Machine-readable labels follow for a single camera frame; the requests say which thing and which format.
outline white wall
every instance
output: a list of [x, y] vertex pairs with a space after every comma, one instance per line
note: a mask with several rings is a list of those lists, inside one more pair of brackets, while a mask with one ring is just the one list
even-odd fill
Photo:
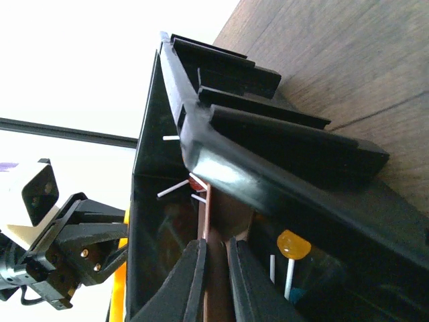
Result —
[[212, 43], [237, 3], [0, 1], [0, 117], [137, 137], [159, 31]]
[[[159, 31], [212, 43], [238, 0], [0, 1], [0, 117], [137, 137]], [[134, 150], [0, 131], [0, 161], [51, 158], [60, 198], [126, 208]], [[0, 302], [16, 321], [104, 321], [111, 280], [74, 308]]]

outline wooden surface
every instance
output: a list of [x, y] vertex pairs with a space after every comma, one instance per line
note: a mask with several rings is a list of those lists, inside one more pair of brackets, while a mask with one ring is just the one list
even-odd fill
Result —
[[429, 215], [429, 1], [242, 0], [214, 44], [278, 71], [328, 130], [388, 151], [380, 177]]

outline cable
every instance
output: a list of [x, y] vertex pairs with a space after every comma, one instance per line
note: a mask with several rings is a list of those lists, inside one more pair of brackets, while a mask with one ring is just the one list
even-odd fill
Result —
[[36, 305], [36, 304], [39, 304], [39, 303], [44, 301], [44, 299], [42, 297], [39, 299], [34, 299], [34, 300], [27, 300], [25, 298], [25, 292], [27, 292], [27, 285], [22, 285], [21, 290], [22, 290], [22, 294], [21, 294], [21, 304], [22, 305], [26, 305], [26, 306]]

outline black plastic organizer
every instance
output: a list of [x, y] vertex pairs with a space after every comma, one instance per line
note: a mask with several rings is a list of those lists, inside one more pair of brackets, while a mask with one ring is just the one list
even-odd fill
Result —
[[[429, 219], [375, 178], [389, 154], [324, 130], [327, 119], [277, 106], [280, 79], [244, 55], [162, 34], [133, 173], [128, 320], [154, 303], [196, 238], [189, 188], [156, 197], [189, 172], [339, 259], [361, 286], [428, 309]], [[170, 135], [180, 141], [163, 141]], [[168, 250], [166, 239], [178, 246]], [[201, 249], [192, 247], [195, 265]]]

